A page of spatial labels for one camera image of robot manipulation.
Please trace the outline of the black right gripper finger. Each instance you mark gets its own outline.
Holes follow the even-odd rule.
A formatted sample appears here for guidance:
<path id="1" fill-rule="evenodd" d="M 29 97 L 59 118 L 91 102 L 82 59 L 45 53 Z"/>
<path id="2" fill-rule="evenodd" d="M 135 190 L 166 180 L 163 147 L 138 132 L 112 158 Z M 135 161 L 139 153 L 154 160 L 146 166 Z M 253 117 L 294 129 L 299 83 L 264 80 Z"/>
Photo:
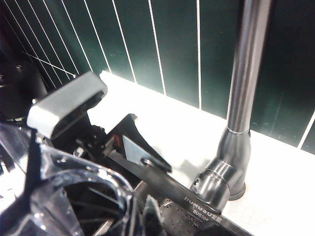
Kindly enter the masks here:
<path id="1" fill-rule="evenodd" d="M 146 236 L 164 235 L 164 228 L 159 215 L 158 202 L 151 195 L 147 195 L 142 216 Z"/>

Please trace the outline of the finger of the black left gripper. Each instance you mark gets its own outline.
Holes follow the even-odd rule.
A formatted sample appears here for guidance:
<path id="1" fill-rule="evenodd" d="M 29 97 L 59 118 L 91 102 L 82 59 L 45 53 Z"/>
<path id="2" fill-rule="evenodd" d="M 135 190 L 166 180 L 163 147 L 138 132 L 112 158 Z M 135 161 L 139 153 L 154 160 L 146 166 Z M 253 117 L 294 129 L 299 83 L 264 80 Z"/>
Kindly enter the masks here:
<path id="1" fill-rule="evenodd" d="M 140 134 L 135 124 L 136 118 L 135 114 L 126 115 L 107 134 L 108 138 L 114 139 L 114 150 L 136 165 L 150 165 L 166 173 L 172 172 L 171 165 Z"/>

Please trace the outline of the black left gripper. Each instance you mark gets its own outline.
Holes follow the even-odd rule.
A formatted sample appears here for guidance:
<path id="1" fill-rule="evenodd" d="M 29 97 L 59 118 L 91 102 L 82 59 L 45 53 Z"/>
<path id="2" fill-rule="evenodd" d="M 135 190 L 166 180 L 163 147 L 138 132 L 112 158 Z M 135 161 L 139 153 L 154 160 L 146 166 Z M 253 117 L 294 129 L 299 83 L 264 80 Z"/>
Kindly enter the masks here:
<path id="1" fill-rule="evenodd" d="M 28 116 L 27 126 L 48 139 L 55 139 L 68 130 L 107 92 L 99 75 L 88 71 L 47 95 L 34 63 L 15 60 L 10 51 L 0 50 L 0 119 Z M 32 100 L 37 98 L 42 99 L 32 106 Z"/>

